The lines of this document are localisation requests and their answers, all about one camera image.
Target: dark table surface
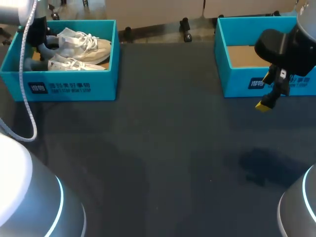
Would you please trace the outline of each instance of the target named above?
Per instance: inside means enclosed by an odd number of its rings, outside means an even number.
[[[280,237],[278,201],[316,162],[316,97],[259,99],[223,98],[212,43],[126,44],[116,101],[32,103],[24,145],[81,198],[88,237]]]

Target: white sneaker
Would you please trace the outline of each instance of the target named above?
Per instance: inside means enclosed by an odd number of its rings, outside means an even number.
[[[48,61],[49,71],[97,71],[105,70],[104,67],[80,62],[74,58],[64,58],[56,54]]]
[[[65,28],[57,36],[48,36],[47,43],[58,44],[59,49],[56,53],[63,57],[89,64],[101,63],[111,54],[110,41],[84,32],[75,32],[69,28]]]

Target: shoelace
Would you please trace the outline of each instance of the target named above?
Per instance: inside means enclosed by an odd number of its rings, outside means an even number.
[[[67,66],[69,68],[66,68],[66,71],[81,71],[81,69],[85,69],[85,63],[80,62],[74,58],[68,58],[71,62],[67,62]]]
[[[91,49],[97,49],[98,48],[98,39],[99,37],[92,36],[91,34],[86,34],[84,32],[77,32],[77,34],[80,35],[78,38],[80,41],[82,41],[80,44],[78,44],[76,47],[85,47],[85,51],[87,52]]]

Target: white cable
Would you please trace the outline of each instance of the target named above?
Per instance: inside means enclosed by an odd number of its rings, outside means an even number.
[[[34,0],[33,3],[33,7],[32,7],[32,11],[30,14],[30,17],[26,23],[25,26],[25,30],[23,33],[23,37],[22,37],[22,46],[21,46],[21,56],[20,56],[20,67],[19,67],[19,80],[20,80],[20,88],[21,88],[21,93],[22,93],[22,97],[23,97],[23,101],[25,104],[25,108],[29,114],[32,126],[33,126],[33,136],[31,138],[24,138],[21,137],[19,135],[17,135],[15,132],[13,132],[5,123],[4,121],[0,118],[0,126],[13,138],[15,138],[16,140],[22,141],[22,142],[32,142],[36,139],[37,135],[38,135],[38,129],[36,127],[36,123],[33,117],[33,114],[31,112],[28,100],[26,98],[25,95],[25,90],[24,90],[24,85],[23,85],[23,65],[24,65],[24,53],[25,53],[25,44],[26,44],[26,37],[28,35],[28,31],[31,25],[31,20],[35,14],[35,10],[36,10],[36,6],[37,6],[38,0]]]

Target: open box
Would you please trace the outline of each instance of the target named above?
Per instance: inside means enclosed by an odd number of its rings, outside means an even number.
[[[119,71],[119,37],[115,20],[48,21],[53,32],[65,27],[112,42],[108,69],[104,71],[24,72],[24,89],[29,101],[115,100]],[[23,101],[19,86],[22,33],[16,33],[0,68],[0,75],[15,101]],[[25,58],[34,49],[26,45]]]
[[[271,91],[263,77],[269,63],[257,56],[254,44],[265,29],[289,33],[296,17],[219,18],[215,33],[215,59],[225,97],[263,96]],[[290,79],[290,95],[316,95],[316,69],[306,77]]]

